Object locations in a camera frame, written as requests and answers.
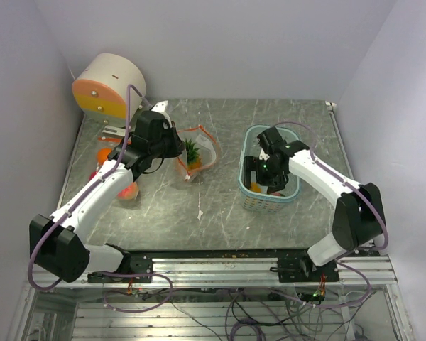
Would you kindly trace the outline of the small yellow toy fruit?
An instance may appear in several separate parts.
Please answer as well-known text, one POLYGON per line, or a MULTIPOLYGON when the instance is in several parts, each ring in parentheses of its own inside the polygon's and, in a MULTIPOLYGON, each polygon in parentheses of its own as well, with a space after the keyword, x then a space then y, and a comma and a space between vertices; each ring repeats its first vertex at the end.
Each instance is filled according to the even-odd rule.
POLYGON ((256 183, 256 182, 252 182, 251 183, 251 185, 249 186, 249 190, 251 192, 254 192, 254 193, 262 193, 261 186, 258 183, 256 183))

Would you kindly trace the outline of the toy pineapple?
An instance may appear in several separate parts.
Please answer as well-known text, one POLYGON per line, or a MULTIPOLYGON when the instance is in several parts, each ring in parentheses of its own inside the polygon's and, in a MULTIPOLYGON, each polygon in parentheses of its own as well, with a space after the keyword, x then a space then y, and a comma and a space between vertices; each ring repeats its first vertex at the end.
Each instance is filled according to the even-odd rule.
POLYGON ((200 168, 202 166, 200 147, 192 139, 185 139, 184 144, 187 154, 187 169, 193 171, 200 168))

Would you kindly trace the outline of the toy peach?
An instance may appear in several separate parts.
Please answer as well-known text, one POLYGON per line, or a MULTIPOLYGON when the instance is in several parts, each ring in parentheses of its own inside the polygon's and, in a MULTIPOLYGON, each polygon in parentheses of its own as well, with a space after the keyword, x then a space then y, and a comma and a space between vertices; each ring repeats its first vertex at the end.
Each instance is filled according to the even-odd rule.
POLYGON ((139 189, 137 183, 133 182, 130 186, 124 188, 117 198, 120 200, 135 200, 138 195, 139 189))

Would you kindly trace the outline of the toy orange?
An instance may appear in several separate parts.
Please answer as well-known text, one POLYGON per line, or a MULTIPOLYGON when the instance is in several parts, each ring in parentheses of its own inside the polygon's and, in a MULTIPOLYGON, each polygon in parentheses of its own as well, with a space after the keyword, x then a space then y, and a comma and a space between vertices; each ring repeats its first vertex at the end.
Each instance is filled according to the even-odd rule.
POLYGON ((107 160, 108 155, 111 153, 110 148, 101 148, 96 154, 97 163, 102 166, 103 163, 107 160))

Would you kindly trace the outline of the red toy apple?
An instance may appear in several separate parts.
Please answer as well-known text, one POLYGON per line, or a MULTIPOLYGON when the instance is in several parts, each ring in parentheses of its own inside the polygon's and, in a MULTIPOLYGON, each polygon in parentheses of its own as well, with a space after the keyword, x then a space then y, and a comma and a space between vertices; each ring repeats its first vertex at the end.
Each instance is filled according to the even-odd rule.
POLYGON ((94 177, 95 177, 95 175, 97 174, 97 172, 96 171, 93 171, 90 175, 89 175, 89 181, 91 180, 91 179, 93 179, 94 177))

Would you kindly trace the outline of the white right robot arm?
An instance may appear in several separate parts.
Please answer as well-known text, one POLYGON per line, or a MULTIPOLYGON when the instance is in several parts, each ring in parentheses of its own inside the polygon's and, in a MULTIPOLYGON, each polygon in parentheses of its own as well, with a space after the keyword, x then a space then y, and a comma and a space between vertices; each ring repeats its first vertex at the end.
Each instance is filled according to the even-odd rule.
POLYGON ((254 125, 246 130, 239 162, 243 206, 274 213, 300 192, 305 181, 334 208, 330 233, 307 249, 299 273, 314 281, 324 265, 355 251, 378 236, 388 244, 381 192, 373 183, 361 184, 328 166, 314 149, 285 128, 254 125))

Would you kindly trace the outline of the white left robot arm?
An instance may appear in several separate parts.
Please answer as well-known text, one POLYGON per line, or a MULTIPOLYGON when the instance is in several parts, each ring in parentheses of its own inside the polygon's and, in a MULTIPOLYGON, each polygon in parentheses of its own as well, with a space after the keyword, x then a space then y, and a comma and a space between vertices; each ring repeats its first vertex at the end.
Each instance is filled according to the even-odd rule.
POLYGON ((137 118, 136 128, 107 156, 97 174, 51 216, 36 215, 29 224, 28 280, 38 265, 72 283, 84 272, 104 273, 112 281, 125 281, 132 270, 131 253, 112 244, 88 245, 86 239, 100 214, 120 192, 141 175, 154 172, 155 159, 182 154, 185 147, 175 123, 159 105, 137 118))

